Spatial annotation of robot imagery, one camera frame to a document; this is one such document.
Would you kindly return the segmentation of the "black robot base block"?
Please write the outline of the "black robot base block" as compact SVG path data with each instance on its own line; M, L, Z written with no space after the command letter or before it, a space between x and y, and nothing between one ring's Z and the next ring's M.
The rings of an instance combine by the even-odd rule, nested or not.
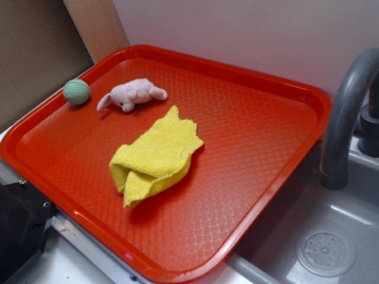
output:
M31 183L1 185L1 283L43 254L53 213L53 202Z

